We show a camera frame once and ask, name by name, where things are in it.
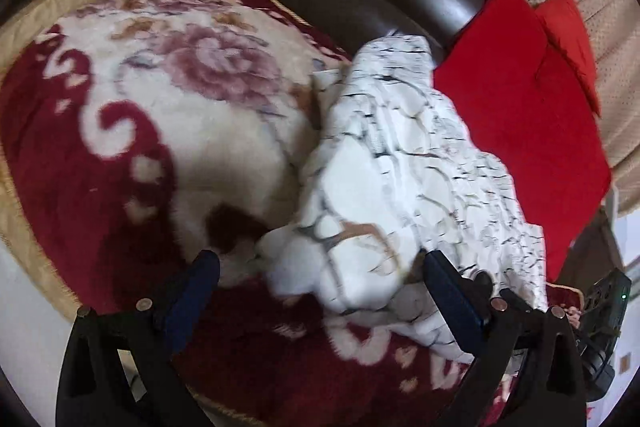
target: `metal screw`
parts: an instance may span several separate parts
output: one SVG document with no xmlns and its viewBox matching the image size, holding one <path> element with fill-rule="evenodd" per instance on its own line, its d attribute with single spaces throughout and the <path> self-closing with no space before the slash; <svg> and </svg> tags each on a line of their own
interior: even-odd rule
<svg viewBox="0 0 640 427">
<path fill-rule="evenodd" d="M 86 317 L 89 313 L 91 313 L 91 308 L 89 306 L 80 306 L 76 315 L 80 318 Z"/>
<path fill-rule="evenodd" d="M 136 302 L 136 309 L 139 312 L 146 312 L 147 310 L 150 310 L 151 306 L 153 305 L 154 305 L 154 302 L 151 299 L 145 297 L 143 299 L 140 299 L 138 302 Z"/>
<path fill-rule="evenodd" d="M 553 306 L 551 313 L 557 319 L 564 319 L 564 310 L 560 306 Z"/>
<path fill-rule="evenodd" d="M 499 297 L 496 297 L 495 299 L 491 299 L 491 308 L 493 308 L 496 311 L 503 312 L 503 311 L 506 311 L 508 307 L 509 306 L 507 304 L 507 301 L 504 299 L 501 299 Z"/>
</svg>

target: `white patterned cloth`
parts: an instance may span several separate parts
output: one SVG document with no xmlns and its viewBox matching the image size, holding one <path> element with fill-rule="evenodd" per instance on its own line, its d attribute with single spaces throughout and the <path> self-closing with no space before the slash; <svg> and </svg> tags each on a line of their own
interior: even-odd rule
<svg viewBox="0 0 640 427">
<path fill-rule="evenodd" d="M 479 270 L 546 309 L 541 227 L 526 223 L 513 179 L 479 151 L 432 87 L 424 38 L 366 44 L 346 76 L 316 73 L 322 139 L 302 172 L 296 218 L 258 244 L 277 296 L 313 293 L 331 314 L 388 327 L 462 362 L 422 283 L 421 248 L 464 277 Z"/>
</svg>

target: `red pillow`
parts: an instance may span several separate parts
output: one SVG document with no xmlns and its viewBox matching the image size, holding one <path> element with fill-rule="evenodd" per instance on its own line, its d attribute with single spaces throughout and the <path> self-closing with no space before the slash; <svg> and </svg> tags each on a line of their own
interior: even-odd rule
<svg viewBox="0 0 640 427">
<path fill-rule="evenodd" d="M 560 50 L 575 71 L 591 110 L 600 116 L 596 92 L 596 63 L 587 28 L 574 0 L 546 0 L 536 8 L 536 15 L 549 41 Z"/>
<path fill-rule="evenodd" d="M 487 0 L 434 83 L 476 146 L 509 169 L 526 219 L 543 227 L 546 275 L 555 280 L 611 179 L 575 71 L 525 0 Z"/>
</svg>

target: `gold piping trim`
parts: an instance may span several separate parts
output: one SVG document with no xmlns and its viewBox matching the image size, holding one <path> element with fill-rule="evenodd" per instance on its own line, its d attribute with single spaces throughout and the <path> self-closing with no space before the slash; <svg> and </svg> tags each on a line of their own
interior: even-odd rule
<svg viewBox="0 0 640 427">
<path fill-rule="evenodd" d="M 14 211 L 8 215 L 7 210 Z M 58 274 L 58 270 L 44 254 L 31 231 L 31 226 L 24 217 L 22 204 L 15 192 L 14 180 L 9 171 L 9 165 L 4 158 L 4 149 L 0 146 L 0 238 L 8 248 L 14 259 L 27 273 L 31 282 L 37 286 L 49 302 L 67 320 L 73 321 L 80 301 Z M 17 233 L 5 233 L 13 229 Z M 26 248 L 23 255 L 15 254 L 15 244 L 23 243 Z"/>
<path fill-rule="evenodd" d="M 547 284 L 549 286 L 553 286 L 553 288 L 562 288 L 564 290 L 571 290 L 572 292 L 576 292 L 578 294 L 578 297 L 580 298 L 580 311 L 584 310 L 584 294 L 581 290 L 579 290 L 578 288 L 573 288 L 571 286 L 564 286 L 563 284 L 553 284 L 550 282 L 548 282 Z"/>
<path fill-rule="evenodd" d="M 252 416 L 242 414 L 241 412 L 238 412 L 234 409 L 229 409 L 221 403 L 215 402 L 202 394 L 196 393 L 191 387 L 187 387 L 187 389 L 196 399 L 196 401 L 200 403 L 201 407 L 204 407 L 206 409 L 213 409 L 219 413 L 222 413 L 224 416 L 227 416 L 234 420 L 240 420 L 242 422 L 248 423 L 249 425 L 255 425 L 257 427 L 269 427 L 268 424 L 263 421 L 255 419 Z"/>
</svg>

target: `white wall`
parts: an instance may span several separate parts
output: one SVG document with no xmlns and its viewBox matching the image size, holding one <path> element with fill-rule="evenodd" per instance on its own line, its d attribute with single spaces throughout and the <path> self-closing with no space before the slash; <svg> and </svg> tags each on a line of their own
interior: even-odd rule
<svg viewBox="0 0 640 427">
<path fill-rule="evenodd" d="M 616 343 L 616 350 L 612 357 L 612 365 L 616 370 L 616 378 L 614 378 L 607 395 L 602 400 L 590 404 L 594 407 L 594 410 L 591 412 L 589 427 L 597 426 L 603 422 L 626 391 L 627 386 L 640 367 L 639 343 L 640 298 L 630 302 L 626 308 L 625 320 L 622 322 L 622 332 Z M 620 359 L 627 353 L 631 353 L 631 367 L 627 372 L 620 375 Z"/>
<path fill-rule="evenodd" d="M 625 266 L 640 257 L 640 210 L 617 219 L 613 226 L 613 233 Z"/>
<path fill-rule="evenodd" d="M 640 257 L 640 210 L 617 219 L 613 232 L 620 247 L 622 261 L 625 266 L 628 266 Z M 620 360 L 627 353 L 631 353 L 631 367 L 620 375 Z M 640 298 L 630 302 L 626 308 L 625 320 L 622 323 L 620 338 L 616 343 L 612 365 L 616 370 L 616 377 L 607 396 L 591 404 L 594 410 L 591 412 L 589 427 L 597 426 L 606 419 L 640 367 Z"/>
<path fill-rule="evenodd" d="M 42 427 L 54 427 L 58 377 L 71 332 L 0 242 L 0 366 Z"/>
</svg>

